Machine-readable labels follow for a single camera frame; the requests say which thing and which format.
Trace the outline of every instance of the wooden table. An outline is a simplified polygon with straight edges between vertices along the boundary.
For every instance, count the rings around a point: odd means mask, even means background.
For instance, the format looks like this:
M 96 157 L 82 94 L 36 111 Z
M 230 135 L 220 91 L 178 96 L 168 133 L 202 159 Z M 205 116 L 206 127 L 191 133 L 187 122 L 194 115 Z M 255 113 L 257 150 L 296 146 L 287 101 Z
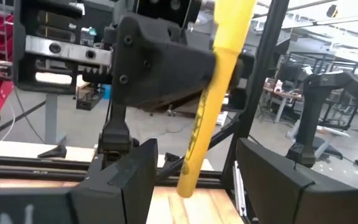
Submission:
M 264 91 L 281 96 L 283 98 L 280 103 L 280 107 L 278 108 L 276 118 L 274 120 L 276 123 L 280 122 L 281 115 L 283 114 L 283 110 L 284 110 L 285 104 L 287 103 L 288 99 L 294 99 L 294 100 L 302 100 L 303 99 L 302 95 L 294 95 L 294 94 L 286 93 L 286 92 L 282 92 L 282 91 L 274 91 L 273 88 L 269 88 L 269 87 L 264 87 Z
M 35 158 L 55 146 L 24 142 L 1 142 L 0 156 Z M 94 149 L 67 147 L 67 160 L 90 162 Z M 164 155 L 158 156 L 163 166 Z M 208 160 L 202 169 L 212 170 Z M 0 187 L 68 187 L 76 182 L 0 179 Z M 173 187 L 155 187 L 147 223 L 155 224 L 240 224 L 243 223 L 224 190 L 196 189 L 192 198 L 183 199 Z

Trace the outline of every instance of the yellow handle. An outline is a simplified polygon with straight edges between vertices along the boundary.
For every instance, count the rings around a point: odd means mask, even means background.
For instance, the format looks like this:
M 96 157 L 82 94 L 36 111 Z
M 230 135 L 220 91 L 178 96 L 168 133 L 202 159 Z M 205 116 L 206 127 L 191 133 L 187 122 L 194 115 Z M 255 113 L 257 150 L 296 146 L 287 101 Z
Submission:
M 216 66 L 211 83 L 201 94 L 190 145 L 181 169 L 177 192 L 182 197 L 191 197 L 196 187 L 224 95 L 248 33 L 255 2 L 256 0 L 216 1 Z

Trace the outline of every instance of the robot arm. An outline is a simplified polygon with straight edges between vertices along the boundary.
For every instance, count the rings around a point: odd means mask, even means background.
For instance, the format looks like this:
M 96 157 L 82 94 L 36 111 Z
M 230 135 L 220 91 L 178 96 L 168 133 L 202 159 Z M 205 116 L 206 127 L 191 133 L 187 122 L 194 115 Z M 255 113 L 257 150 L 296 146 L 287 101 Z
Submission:
M 343 88 L 358 100 L 358 77 L 347 72 L 309 75 L 303 82 L 304 106 L 296 142 L 288 151 L 287 158 L 304 166 L 315 163 L 312 148 L 319 115 L 325 99 L 332 90 Z

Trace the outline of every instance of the gray floor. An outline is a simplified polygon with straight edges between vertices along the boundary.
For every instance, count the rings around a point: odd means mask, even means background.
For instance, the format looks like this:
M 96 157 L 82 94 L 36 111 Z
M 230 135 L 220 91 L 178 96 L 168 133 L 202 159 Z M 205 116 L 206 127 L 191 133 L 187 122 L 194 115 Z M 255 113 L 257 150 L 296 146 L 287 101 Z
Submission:
M 25 110 L 33 107 L 45 99 L 43 93 L 29 93 L 19 90 L 20 98 Z M 9 98 L 16 115 L 21 114 L 18 102 L 14 94 Z M 58 129 L 61 133 L 67 133 L 67 146 L 93 147 L 98 141 L 98 134 L 104 124 L 104 117 L 108 106 L 107 100 L 102 100 L 92 111 L 75 109 L 75 100 L 72 96 L 59 96 L 58 99 Z M 0 125 L 12 118 L 11 111 L 6 105 L 1 111 Z M 45 107 L 42 107 L 29 115 L 29 119 L 37 132 L 44 137 L 45 131 Z M 187 150 L 190 133 L 193 128 L 193 120 L 182 116 L 169 117 L 166 114 L 154 114 L 149 116 L 141 110 L 129 108 L 127 110 L 127 123 L 131 134 L 141 142 L 148 138 L 158 139 L 159 153 L 171 152 L 184 155 Z M 8 128 L 0 133 L 0 139 Z M 255 119 L 251 129 L 251 135 L 265 147 L 285 155 L 292 142 L 285 137 L 290 127 L 284 124 L 273 124 L 267 121 Z M 351 138 L 337 138 L 333 146 L 342 152 L 350 160 L 358 159 L 358 132 L 349 131 Z M 6 138 L 6 141 L 41 143 L 31 131 L 27 121 L 18 121 Z M 219 143 L 208 152 L 207 158 L 216 170 L 221 170 L 230 145 L 230 138 Z M 358 188 L 358 167 L 347 160 L 339 160 L 329 157 L 319 161 L 313 167 L 314 170 L 345 182 Z

